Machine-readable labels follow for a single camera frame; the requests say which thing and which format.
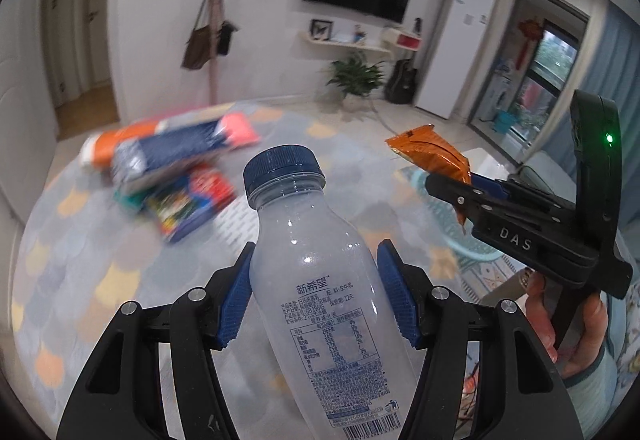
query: finger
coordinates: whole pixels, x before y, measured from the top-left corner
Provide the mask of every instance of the finger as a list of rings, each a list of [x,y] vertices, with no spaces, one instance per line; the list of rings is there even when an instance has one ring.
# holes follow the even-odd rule
[[[558,362],[558,351],[553,346],[549,346],[546,349],[546,352],[549,354],[549,357],[551,357],[552,363],[555,364],[556,362]]]
[[[545,277],[539,272],[534,272],[527,283],[527,295],[535,296],[545,291]]]
[[[544,306],[542,292],[537,295],[530,295],[527,298],[525,303],[525,313],[531,327],[540,338],[543,346],[549,350],[549,348],[553,347],[553,344],[556,342],[556,331],[551,325],[549,312],[546,311]]]
[[[574,355],[562,370],[564,378],[586,370],[598,358],[609,325],[607,308],[600,300],[599,294],[592,294],[587,298],[582,309],[582,318],[584,333]]]

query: snack package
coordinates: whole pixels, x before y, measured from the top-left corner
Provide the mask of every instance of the snack package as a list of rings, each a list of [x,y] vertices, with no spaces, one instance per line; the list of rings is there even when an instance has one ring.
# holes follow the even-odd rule
[[[144,120],[119,130],[92,134],[80,150],[80,165],[87,169],[104,170],[111,167],[118,144],[132,138],[144,138],[154,134],[195,126],[203,122],[224,120],[227,136],[233,147],[248,146],[260,139],[246,115],[241,112],[226,113],[229,104],[211,106],[203,110],[182,113],[161,120]]]
[[[116,146],[113,182],[123,195],[164,183],[223,150],[254,144],[260,137],[244,113],[227,113],[220,120],[133,138]]]
[[[433,131],[433,124],[385,140],[391,150],[429,173],[440,173],[471,185],[469,160]],[[460,225],[465,217],[458,213]]]
[[[198,165],[145,199],[164,240],[175,243],[228,206],[236,195],[217,169]]]
[[[120,191],[114,192],[113,197],[115,200],[132,214],[138,214],[145,208],[145,200],[152,193],[152,189],[147,189],[140,193],[133,193],[132,195],[123,195]]]

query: blue gripper pad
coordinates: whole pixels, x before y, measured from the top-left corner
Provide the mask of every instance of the blue gripper pad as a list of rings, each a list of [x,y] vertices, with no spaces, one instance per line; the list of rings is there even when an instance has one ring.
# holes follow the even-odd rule
[[[494,198],[498,198],[498,200],[506,200],[509,198],[507,191],[505,191],[498,182],[491,180],[486,176],[471,173],[471,185],[486,192]]]
[[[220,309],[220,326],[217,337],[223,348],[226,348],[229,341],[236,338],[244,312],[249,304],[252,292],[249,282],[249,264],[252,256],[253,251],[245,256],[238,275],[231,284]]]
[[[386,296],[394,310],[400,333],[415,348],[421,337],[418,329],[417,307],[394,255],[384,243],[378,245],[378,271]]]

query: guitar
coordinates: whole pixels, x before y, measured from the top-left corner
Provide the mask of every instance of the guitar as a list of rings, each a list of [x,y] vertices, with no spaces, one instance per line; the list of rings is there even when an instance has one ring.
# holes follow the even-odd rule
[[[415,52],[409,59],[400,59],[394,66],[394,72],[385,85],[385,99],[392,104],[409,104],[414,100],[417,88],[414,68]]]

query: white refrigerator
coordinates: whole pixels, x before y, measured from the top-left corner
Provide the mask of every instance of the white refrigerator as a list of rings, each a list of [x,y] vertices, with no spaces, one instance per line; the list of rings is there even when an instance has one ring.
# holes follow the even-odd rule
[[[476,57],[495,0],[450,0],[415,105],[449,118]]]

